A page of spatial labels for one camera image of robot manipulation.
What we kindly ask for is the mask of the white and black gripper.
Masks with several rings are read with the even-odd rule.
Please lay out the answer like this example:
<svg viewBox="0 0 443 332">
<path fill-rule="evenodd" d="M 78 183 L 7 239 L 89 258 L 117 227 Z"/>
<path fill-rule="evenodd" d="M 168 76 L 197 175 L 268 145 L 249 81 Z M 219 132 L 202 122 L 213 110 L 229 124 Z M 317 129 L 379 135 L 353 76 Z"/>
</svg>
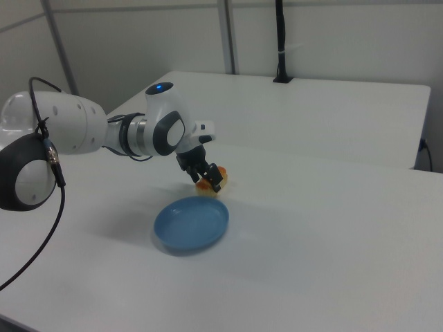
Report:
<svg viewBox="0 0 443 332">
<path fill-rule="evenodd" d="M 188 172 L 194 183 L 202 179 L 204 191 L 207 193 L 218 193 L 224 180 L 218 166 L 206 162 L 204 144 L 214 140 L 215 123 L 213 121 L 194 121 L 190 132 L 182 137 L 175 149 L 180 168 Z"/>
</svg>

